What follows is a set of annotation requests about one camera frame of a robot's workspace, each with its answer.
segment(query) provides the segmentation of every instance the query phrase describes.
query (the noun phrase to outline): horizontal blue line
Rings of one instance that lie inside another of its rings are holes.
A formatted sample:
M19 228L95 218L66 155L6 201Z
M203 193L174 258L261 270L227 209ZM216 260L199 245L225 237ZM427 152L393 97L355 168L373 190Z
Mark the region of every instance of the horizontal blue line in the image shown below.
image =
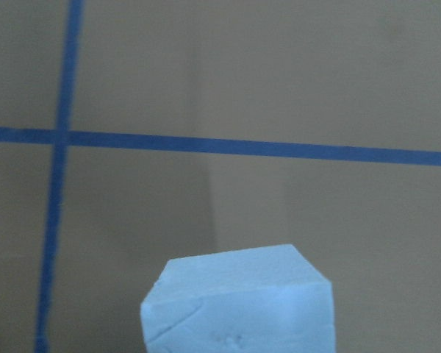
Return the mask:
M9 135L7 128L0 131ZM19 138L0 138L0 141L22 143L51 143L52 130L15 130ZM306 158L315 160L347 160L354 162L397 163L441 166L441 152L407 149L377 149L370 147L329 146L305 143L262 142L217 138L183 138L177 136L116 134L108 132L70 131L69 146L107 147L116 149L148 149L214 154Z

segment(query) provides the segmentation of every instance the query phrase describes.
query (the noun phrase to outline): light blue box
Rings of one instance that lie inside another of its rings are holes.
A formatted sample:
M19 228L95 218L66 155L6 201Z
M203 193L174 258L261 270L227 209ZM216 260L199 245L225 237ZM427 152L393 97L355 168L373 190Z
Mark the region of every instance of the light blue box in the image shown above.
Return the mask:
M292 245L168 261L141 305L148 353L334 353L331 283Z

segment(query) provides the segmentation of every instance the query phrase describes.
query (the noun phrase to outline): blue block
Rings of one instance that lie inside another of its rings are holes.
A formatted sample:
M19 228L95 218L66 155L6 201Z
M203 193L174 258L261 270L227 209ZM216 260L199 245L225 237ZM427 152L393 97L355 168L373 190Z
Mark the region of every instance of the blue block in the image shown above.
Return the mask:
M141 318L148 353L335 352L331 283L292 245L170 260Z

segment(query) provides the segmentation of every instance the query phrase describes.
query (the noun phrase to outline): light blue object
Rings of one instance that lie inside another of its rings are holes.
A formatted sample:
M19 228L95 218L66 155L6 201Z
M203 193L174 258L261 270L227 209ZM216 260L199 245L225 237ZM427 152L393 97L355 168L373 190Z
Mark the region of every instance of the light blue object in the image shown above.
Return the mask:
M141 318L148 353L335 352L331 283L292 245L170 260Z

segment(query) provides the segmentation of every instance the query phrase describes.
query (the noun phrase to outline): box front face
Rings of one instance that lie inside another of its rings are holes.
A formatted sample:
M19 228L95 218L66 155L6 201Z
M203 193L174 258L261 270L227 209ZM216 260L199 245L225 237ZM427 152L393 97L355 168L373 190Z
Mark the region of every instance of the box front face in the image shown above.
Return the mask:
M177 310L177 303L167 305ZM152 315L157 317L156 310ZM197 310L146 343L149 353L334 352L331 286L319 282L205 297Z

